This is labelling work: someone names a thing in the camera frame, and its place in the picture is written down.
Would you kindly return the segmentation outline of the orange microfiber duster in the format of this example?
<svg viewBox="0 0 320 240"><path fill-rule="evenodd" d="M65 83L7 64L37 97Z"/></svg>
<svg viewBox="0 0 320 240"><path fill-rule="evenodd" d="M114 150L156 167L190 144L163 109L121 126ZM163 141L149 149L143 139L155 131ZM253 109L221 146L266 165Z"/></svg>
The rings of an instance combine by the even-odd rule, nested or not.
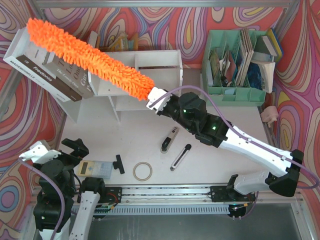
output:
<svg viewBox="0 0 320 240"><path fill-rule="evenodd" d="M69 64L112 83L138 100L146 100L154 81L133 67L126 66L106 53L69 34L56 25L37 18L26 23L30 40L38 47L54 53Z"/></svg>

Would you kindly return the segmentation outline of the black silver pen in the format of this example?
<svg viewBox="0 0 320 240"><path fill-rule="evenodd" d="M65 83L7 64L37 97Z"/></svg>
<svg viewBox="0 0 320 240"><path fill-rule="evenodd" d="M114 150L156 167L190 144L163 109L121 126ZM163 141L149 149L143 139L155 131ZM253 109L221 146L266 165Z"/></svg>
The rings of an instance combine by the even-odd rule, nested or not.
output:
<svg viewBox="0 0 320 240"><path fill-rule="evenodd" d="M182 162L182 160L188 154L188 152L190 151L191 148L192 148L191 144L188 143L185 145L185 147L181 150L181 152L178 154L178 156L172 162L172 164L170 166L170 171L173 172L178 167L178 165Z"/></svg>

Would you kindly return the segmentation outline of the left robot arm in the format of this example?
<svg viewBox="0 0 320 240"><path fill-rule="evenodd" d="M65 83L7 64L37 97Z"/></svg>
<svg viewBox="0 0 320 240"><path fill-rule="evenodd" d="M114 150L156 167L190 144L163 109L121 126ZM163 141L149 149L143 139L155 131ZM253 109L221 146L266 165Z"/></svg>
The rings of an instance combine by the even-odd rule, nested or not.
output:
<svg viewBox="0 0 320 240"><path fill-rule="evenodd" d="M49 150L45 141L31 148L41 187L33 210L35 226L43 240L86 240L105 183L102 178L86 177L77 190L74 167L89 149L80 138L66 138L62 144L72 152Z"/></svg>

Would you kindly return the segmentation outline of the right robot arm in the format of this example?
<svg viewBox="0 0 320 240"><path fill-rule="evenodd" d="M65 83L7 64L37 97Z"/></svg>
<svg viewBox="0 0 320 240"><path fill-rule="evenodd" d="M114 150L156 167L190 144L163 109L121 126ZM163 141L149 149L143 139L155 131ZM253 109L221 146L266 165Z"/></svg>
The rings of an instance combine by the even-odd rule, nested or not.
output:
<svg viewBox="0 0 320 240"><path fill-rule="evenodd" d="M225 193L230 198L252 192L271 190L283 197L292 197L297 189L303 153L275 149L241 131L222 117L208 113L206 102L193 92L172 94L152 107L157 115L180 124L201 143L243 155L265 167L256 173L230 177Z"/></svg>

